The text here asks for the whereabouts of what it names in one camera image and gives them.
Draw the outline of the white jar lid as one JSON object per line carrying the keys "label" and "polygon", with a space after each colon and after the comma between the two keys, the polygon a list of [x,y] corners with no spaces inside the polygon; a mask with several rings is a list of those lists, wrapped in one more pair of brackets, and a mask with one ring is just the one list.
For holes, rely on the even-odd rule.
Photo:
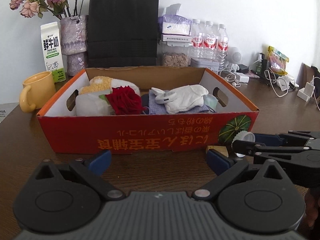
{"label": "white jar lid", "polygon": [[248,131],[241,131],[235,135],[235,137],[232,141],[232,150],[234,151],[234,153],[236,154],[236,156],[238,158],[243,158],[245,155],[235,152],[234,142],[236,140],[255,142],[255,135],[252,132],[248,132]]}

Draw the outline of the beige soap block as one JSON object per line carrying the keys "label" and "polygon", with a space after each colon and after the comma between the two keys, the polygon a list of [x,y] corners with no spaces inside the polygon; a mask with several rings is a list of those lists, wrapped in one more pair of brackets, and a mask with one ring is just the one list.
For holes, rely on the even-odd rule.
{"label": "beige soap block", "polygon": [[209,150],[215,150],[224,155],[225,157],[229,157],[227,147],[225,146],[208,145],[206,148],[206,153],[208,153]]}

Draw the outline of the white face mask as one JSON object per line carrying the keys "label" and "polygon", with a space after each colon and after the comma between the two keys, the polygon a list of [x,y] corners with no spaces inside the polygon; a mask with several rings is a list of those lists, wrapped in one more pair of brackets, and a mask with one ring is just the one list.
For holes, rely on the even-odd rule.
{"label": "white face mask", "polygon": [[170,91],[176,92],[177,98],[164,104],[168,114],[187,112],[194,107],[202,107],[204,105],[203,97],[209,94],[202,85],[187,85]]}

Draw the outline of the white handheld fan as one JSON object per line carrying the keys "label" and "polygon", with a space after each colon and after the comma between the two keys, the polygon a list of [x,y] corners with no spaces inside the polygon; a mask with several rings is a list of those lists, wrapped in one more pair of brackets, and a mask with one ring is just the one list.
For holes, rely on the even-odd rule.
{"label": "white handheld fan", "polygon": [[177,93],[173,91],[165,92],[159,88],[152,87],[151,91],[156,96],[155,100],[158,104],[166,104],[174,101],[177,98]]}

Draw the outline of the purple cloth pouch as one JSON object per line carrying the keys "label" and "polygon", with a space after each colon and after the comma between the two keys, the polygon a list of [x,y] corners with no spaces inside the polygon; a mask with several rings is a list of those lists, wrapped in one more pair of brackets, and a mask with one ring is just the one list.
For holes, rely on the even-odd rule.
{"label": "purple cloth pouch", "polygon": [[177,114],[215,112],[218,100],[212,95],[199,95],[195,92],[177,92],[177,98],[169,103],[158,104],[156,95],[149,90],[149,114]]}

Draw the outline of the red rose flower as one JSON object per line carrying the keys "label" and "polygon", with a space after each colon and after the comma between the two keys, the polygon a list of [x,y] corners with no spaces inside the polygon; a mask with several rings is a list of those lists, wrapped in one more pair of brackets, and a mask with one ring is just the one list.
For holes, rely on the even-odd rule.
{"label": "red rose flower", "polygon": [[140,115],[146,110],[141,97],[129,86],[112,88],[111,94],[103,94],[99,98],[112,107],[115,115]]}

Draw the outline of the yellow white plush toy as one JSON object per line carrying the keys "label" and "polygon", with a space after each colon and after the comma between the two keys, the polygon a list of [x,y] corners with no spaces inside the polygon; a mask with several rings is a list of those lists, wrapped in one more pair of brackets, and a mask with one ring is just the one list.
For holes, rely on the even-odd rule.
{"label": "yellow white plush toy", "polygon": [[108,76],[96,76],[89,81],[89,85],[80,88],[79,95],[112,90],[113,88],[127,87],[132,88],[137,95],[140,95],[139,88],[129,81],[114,79]]}

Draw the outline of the white plastic container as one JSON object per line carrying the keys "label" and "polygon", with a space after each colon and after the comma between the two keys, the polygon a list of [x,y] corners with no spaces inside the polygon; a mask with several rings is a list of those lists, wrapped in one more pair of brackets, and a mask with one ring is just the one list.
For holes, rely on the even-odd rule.
{"label": "white plastic container", "polygon": [[77,116],[108,116],[114,115],[114,109],[106,98],[110,94],[109,89],[81,94],[75,99],[75,111]]}

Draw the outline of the white charging dock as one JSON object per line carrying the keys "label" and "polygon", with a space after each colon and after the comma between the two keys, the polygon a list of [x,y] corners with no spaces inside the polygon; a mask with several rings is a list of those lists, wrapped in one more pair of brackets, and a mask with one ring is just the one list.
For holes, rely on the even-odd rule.
{"label": "white charging dock", "polygon": [[315,77],[312,77],[310,82],[305,84],[305,87],[301,88],[297,92],[297,96],[305,102],[309,102],[310,99],[314,96],[315,92]]}

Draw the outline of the white charger adapter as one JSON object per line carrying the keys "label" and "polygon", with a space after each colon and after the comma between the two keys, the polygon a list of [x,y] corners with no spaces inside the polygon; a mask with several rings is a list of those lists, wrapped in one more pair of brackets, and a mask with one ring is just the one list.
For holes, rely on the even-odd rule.
{"label": "white charger adapter", "polygon": [[236,73],[236,81],[238,83],[249,83],[249,76],[243,73]]}

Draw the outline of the black charger adapter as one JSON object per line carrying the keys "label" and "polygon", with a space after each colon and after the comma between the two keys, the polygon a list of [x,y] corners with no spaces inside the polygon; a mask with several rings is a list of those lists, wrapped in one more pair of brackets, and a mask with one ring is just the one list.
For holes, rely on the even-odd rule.
{"label": "black charger adapter", "polygon": [[246,66],[244,64],[239,64],[239,72],[246,74],[249,72],[249,66]]}

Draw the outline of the yellow snack bag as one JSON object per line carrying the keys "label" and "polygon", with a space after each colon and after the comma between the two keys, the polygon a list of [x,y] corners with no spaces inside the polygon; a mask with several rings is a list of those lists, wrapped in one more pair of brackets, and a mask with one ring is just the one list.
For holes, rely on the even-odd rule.
{"label": "yellow snack bag", "polygon": [[272,46],[268,46],[267,51],[272,72],[281,76],[287,75],[286,64],[289,62],[289,58]]}

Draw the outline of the white tin box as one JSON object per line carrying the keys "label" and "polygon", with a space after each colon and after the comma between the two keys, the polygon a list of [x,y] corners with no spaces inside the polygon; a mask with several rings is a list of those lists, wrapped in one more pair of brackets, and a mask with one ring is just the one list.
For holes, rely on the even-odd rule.
{"label": "white tin box", "polygon": [[191,58],[190,66],[196,68],[208,68],[211,71],[217,73],[219,70],[219,63],[213,61],[212,59],[203,59],[203,58]]}

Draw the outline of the red cardboard box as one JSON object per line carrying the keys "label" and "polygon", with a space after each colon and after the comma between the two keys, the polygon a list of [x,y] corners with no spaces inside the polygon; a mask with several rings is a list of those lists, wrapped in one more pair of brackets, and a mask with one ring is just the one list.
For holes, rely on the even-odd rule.
{"label": "red cardboard box", "polygon": [[[67,99],[96,76],[129,81],[141,93],[153,87],[170,90],[202,85],[210,93],[223,92],[228,101],[214,113],[76,116],[75,110],[67,108]],[[140,66],[82,70],[51,97],[37,119],[56,153],[89,154],[108,149],[125,154],[198,150],[230,142],[235,130],[252,128],[258,113],[258,107],[240,91],[206,68]]]}

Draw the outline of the white paper sign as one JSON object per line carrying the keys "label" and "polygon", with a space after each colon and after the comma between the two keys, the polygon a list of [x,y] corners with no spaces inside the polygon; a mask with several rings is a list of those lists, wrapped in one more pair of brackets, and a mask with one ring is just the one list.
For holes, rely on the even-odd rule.
{"label": "white paper sign", "polygon": [[0,104],[0,122],[2,122],[17,106],[17,102]]}

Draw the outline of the water bottle right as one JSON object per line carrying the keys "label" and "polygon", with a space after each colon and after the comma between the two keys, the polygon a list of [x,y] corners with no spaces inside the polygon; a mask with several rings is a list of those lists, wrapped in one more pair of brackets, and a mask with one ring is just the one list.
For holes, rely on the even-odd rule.
{"label": "water bottle right", "polygon": [[226,32],[224,24],[219,24],[218,38],[216,45],[216,60],[219,63],[219,70],[222,70],[225,65],[225,58],[227,55],[229,44],[229,37]]}

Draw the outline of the water bottle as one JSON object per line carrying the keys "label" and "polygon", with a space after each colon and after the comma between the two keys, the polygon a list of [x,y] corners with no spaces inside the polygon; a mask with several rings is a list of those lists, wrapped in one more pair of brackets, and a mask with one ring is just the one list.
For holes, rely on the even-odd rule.
{"label": "water bottle", "polygon": [[203,57],[213,60],[215,57],[216,31],[212,21],[206,21],[203,35]]}
{"label": "water bottle", "polygon": [[225,65],[225,58],[227,55],[229,44],[229,37],[226,32],[224,24],[219,24],[218,38],[216,45],[216,60],[219,63],[219,70],[222,70]]}
{"label": "water bottle", "polygon": [[203,44],[203,29],[201,25],[201,21],[199,19],[192,20],[191,26],[191,57],[192,58],[200,58],[202,56],[202,44]]}

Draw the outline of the yellow ceramic mug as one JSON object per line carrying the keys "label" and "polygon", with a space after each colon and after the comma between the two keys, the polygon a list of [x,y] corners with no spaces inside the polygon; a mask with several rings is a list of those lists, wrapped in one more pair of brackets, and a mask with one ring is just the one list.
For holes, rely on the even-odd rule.
{"label": "yellow ceramic mug", "polygon": [[51,72],[40,72],[23,81],[19,106],[24,113],[41,109],[56,93],[55,83]]}

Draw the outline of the dark blue object in box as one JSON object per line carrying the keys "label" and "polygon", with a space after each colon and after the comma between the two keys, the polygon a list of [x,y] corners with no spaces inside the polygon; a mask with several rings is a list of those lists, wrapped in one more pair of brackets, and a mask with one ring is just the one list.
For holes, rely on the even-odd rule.
{"label": "dark blue object in box", "polygon": [[149,94],[144,94],[141,96],[141,101],[142,101],[142,107],[143,107],[143,113],[144,114],[149,114]]}

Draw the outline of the water bottle middle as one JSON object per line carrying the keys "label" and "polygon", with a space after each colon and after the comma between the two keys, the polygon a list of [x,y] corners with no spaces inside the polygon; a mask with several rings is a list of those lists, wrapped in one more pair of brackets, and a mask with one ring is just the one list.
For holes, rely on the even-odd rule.
{"label": "water bottle middle", "polygon": [[206,21],[203,35],[203,57],[213,60],[215,57],[216,31],[212,21]]}

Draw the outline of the water bottle left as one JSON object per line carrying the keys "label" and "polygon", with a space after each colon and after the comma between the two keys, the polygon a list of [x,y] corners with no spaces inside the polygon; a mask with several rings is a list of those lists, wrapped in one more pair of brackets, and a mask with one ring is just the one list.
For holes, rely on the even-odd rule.
{"label": "water bottle left", "polygon": [[203,29],[201,25],[201,21],[199,19],[192,20],[191,26],[191,57],[192,58],[200,58],[202,56],[202,44],[203,44]]}

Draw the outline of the clear seed container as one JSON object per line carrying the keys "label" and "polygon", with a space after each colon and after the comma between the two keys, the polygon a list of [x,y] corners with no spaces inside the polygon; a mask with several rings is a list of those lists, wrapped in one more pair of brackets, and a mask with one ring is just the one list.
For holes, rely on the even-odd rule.
{"label": "clear seed container", "polygon": [[188,42],[161,41],[161,64],[169,67],[188,67],[190,64]]}

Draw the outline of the white flat box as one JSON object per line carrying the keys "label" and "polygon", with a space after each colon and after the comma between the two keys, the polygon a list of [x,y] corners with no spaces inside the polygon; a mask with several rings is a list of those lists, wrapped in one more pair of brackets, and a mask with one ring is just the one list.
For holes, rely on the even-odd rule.
{"label": "white flat box", "polygon": [[191,43],[191,37],[185,35],[162,34],[161,41],[168,42],[188,42]]}

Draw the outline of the white milk carton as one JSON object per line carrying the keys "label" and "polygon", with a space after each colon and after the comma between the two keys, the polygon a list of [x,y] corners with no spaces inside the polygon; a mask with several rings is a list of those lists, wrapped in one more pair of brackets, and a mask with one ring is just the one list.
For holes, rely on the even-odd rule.
{"label": "white milk carton", "polygon": [[55,83],[65,81],[60,30],[57,22],[41,25],[41,41],[46,71],[52,73]]}

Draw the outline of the purple tissue pack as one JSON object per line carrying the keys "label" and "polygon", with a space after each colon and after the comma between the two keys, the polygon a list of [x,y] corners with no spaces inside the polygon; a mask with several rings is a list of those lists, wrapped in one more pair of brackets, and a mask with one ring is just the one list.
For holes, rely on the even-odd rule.
{"label": "purple tissue pack", "polygon": [[178,15],[181,4],[172,4],[164,10],[164,14],[158,18],[158,27],[161,34],[189,36],[192,21]]}

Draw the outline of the purple textured vase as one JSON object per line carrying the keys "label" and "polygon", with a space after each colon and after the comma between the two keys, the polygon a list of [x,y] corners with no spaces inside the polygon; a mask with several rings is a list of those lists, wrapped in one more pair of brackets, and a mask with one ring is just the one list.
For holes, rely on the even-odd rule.
{"label": "purple textured vase", "polygon": [[61,51],[67,56],[67,74],[75,76],[87,68],[87,15],[60,21]]}

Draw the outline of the black paper bag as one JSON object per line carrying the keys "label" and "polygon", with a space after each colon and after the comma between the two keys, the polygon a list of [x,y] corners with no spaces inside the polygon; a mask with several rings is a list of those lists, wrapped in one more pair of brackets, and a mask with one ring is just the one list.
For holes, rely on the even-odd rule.
{"label": "black paper bag", "polygon": [[159,0],[89,0],[90,68],[154,66]]}

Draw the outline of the dried pink flowers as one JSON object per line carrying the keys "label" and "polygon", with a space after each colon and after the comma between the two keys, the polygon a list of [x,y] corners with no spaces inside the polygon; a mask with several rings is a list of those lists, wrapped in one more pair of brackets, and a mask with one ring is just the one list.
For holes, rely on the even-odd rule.
{"label": "dried pink flowers", "polygon": [[10,0],[9,8],[18,10],[24,18],[38,16],[43,18],[45,12],[51,12],[59,20],[80,16],[84,0]]}

